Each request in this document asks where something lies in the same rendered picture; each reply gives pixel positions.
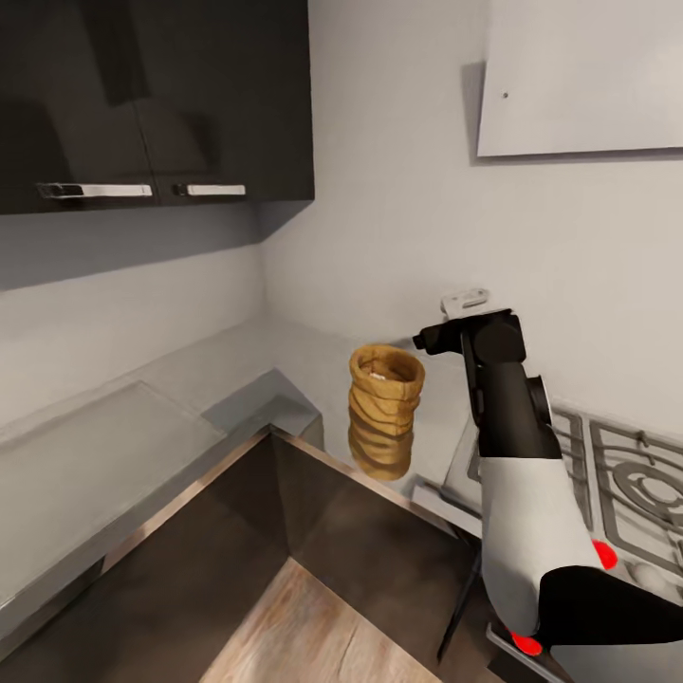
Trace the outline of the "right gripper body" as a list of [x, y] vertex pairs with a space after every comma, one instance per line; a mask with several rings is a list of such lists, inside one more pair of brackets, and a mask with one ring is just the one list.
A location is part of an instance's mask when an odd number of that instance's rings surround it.
[[454, 354], [461, 354], [461, 351], [456, 351], [453, 347], [453, 331], [455, 327], [462, 323], [462, 318], [456, 318], [449, 322], [440, 323], [426, 327], [420, 331], [423, 336], [423, 345], [428, 356], [435, 356], [435, 354], [443, 354], [443, 352], [454, 352]]

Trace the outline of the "popcorn bag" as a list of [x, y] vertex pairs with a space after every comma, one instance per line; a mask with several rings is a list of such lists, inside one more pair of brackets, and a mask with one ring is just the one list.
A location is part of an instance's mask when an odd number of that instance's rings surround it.
[[393, 436], [409, 432], [420, 404], [425, 370], [417, 357], [400, 348], [366, 343], [350, 357], [352, 386], [348, 403], [372, 428]]

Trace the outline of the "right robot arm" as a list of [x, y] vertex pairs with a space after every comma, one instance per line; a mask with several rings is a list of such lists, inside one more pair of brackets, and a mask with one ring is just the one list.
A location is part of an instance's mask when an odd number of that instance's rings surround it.
[[606, 573], [578, 508], [544, 378], [528, 378], [519, 316], [482, 287], [443, 297], [413, 337], [464, 356], [479, 428], [482, 571], [499, 620], [539, 641], [576, 683], [683, 683], [683, 606]]

